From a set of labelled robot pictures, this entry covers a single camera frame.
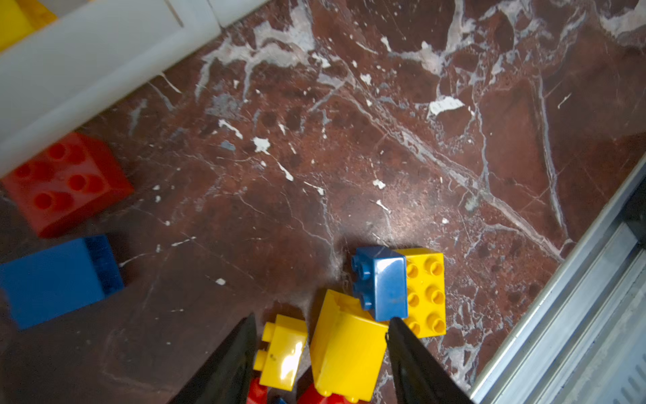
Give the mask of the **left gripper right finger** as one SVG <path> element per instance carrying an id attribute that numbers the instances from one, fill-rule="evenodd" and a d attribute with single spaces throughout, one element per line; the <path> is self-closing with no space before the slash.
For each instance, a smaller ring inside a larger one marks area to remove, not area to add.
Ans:
<path id="1" fill-rule="evenodd" d="M 390 320 L 387 348 L 398 403 L 473 403 L 398 317 Z"/>

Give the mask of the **blue lego top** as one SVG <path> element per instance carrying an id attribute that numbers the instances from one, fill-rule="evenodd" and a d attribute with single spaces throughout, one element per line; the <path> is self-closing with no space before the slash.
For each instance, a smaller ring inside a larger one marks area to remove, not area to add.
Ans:
<path id="1" fill-rule="evenodd" d="M 65 242 L 1 265 L 1 288 L 20 330 L 48 322 L 124 289 L 105 235 Z"/>

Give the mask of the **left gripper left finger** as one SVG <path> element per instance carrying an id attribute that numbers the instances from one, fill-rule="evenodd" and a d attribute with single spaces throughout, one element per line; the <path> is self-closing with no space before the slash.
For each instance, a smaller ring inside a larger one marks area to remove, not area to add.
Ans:
<path id="1" fill-rule="evenodd" d="M 245 403 L 257 352 L 253 314 L 244 317 L 171 403 Z"/>

